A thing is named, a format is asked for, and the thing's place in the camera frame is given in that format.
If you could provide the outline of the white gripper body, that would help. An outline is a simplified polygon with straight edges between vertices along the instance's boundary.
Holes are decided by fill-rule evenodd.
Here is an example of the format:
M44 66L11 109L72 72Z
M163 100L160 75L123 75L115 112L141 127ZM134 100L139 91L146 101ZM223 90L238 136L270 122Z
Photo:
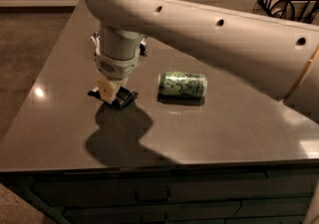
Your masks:
M117 60L110 58L96 50L95 62L97 69L107 78L112 80L122 80L128 77L138 63L139 53L134 52L134 55L128 60Z

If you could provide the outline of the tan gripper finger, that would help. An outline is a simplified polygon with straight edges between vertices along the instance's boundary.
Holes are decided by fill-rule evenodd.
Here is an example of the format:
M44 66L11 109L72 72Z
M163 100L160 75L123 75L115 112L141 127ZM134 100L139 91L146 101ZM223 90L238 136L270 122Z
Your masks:
M126 87L126 84L129 80L129 77L126 77L120 81L118 81L118 91L121 89L121 88L125 88Z
M111 105L116 99L117 93L121 87L121 82L100 76L97 78L97 86L101 99Z

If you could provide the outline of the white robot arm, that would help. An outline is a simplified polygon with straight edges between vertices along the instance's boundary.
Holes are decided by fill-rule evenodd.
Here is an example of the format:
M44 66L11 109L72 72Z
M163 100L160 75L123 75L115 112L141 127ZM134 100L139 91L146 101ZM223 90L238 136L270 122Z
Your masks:
M317 29L180 0L85 1L101 23L96 66L107 81L133 72L151 36L319 121Z

